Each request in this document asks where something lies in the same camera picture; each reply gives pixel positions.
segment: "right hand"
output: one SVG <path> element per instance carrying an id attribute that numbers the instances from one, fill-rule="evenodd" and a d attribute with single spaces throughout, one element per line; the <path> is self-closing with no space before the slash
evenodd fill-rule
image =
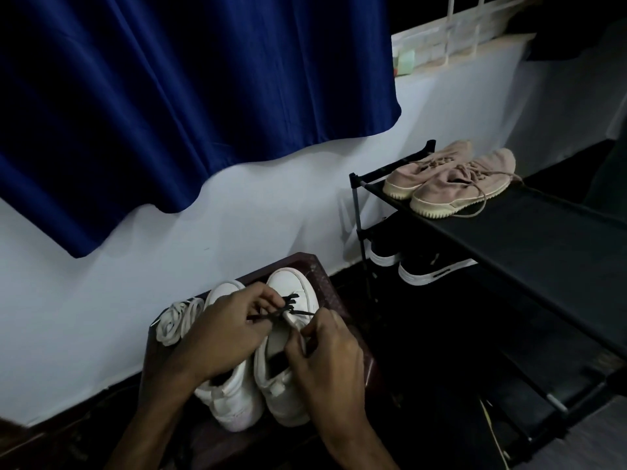
<path id="1" fill-rule="evenodd" d="M 300 334 L 316 336 L 313 354 L 303 355 L 296 330 L 285 354 L 309 415 L 333 453 L 370 428 L 364 407 L 364 352 L 342 318 L 326 308 L 320 308 Z"/>

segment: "black shoelace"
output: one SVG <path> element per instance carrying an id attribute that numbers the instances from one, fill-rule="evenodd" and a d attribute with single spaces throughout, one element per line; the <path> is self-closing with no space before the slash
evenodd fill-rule
<path id="1" fill-rule="evenodd" d="M 285 300 L 285 306 L 281 308 L 277 308 L 272 313 L 267 313 L 266 315 L 248 315 L 246 317 L 247 320 L 257 321 L 257 320 L 270 320 L 272 323 L 275 323 L 278 320 L 283 319 L 283 313 L 291 313 L 292 315 L 309 315 L 313 316 L 315 313 L 311 313 L 309 311 L 304 310 L 294 310 L 294 304 L 296 303 L 296 298 L 298 298 L 297 293 L 292 293 L 287 297 L 283 297 Z"/>

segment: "black fabric shelf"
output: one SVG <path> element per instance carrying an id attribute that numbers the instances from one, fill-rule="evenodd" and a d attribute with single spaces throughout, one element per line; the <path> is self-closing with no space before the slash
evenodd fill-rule
<path id="1" fill-rule="evenodd" d="M 383 194 L 383 181 L 360 184 L 627 360 L 627 224 L 519 184 L 479 216 L 432 221 Z"/>

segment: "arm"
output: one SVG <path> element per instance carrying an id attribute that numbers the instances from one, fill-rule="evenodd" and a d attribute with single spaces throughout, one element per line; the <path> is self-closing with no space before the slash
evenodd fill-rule
<path id="1" fill-rule="evenodd" d="M 320 308 L 301 333 L 316 336 L 313 354 L 303 355 L 294 330 L 285 353 L 329 453 L 346 470 L 397 469 L 365 416 L 364 354 L 344 321 Z"/>
<path id="2" fill-rule="evenodd" d="M 247 315 L 284 305 L 276 291 L 256 283 L 206 308 L 155 378 L 105 470 L 156 470 L 194 389 L 247 359 L 270 333 L 269 320 L 248 323 Z"/>

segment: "black shoe rack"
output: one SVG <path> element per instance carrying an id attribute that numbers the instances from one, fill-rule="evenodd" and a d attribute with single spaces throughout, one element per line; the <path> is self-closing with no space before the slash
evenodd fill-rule
<path id="1" fill-rule="evenodd" d="M 350 174 L 369 298 L 376 274 L 364 242 L 379 225 L 362 228 L 360 187 L 413 218 L 416 230 L 425 231 L 426 237 L 449 241 L 478 262 L 443 278 L 446 290 L 437 292 L 436 303 L 447 293 L 445 303 L 463 307 L 485 332 L 482 338 L 477 335 L 481 345 L 476 361 L 481 366 L 474 372 L 475 384 L 515 464 L 613 396 L 607 378 L 622 366 L 621 360 L 627 362 L 627 224 L 520 183 L 490 199 L 470 219 L 429 220 L 414 213 L 409 201 L 383 194 L 389 173 L 434 151 L 435 141 L 430 140 L 409 157 L 361 176 Z M 462 289 L 456 296 L 454 291 Z M 427 303 L 432 292 L 427 286 L 413 287 L 414 301 Z M 394 320 L 383 310 L 378 318 Z M 420 326 L 419 315 L 415 323 Z M 515 330 L 514 338 L 506 339 L 503 330 Z M 557 345 L 548 345 L 544 332 L 537 330 L 557 337 L 551 342 Z M 530 356 L 536 352 L 545 355 L 534 362 Z M 546 378 L 546 363 L 567 370 L 578 353 L 601 356 L 614 365 L 586 366 L 583 377 L 573 374 L 570 380 L 565 371 L 559 385 Z"/>

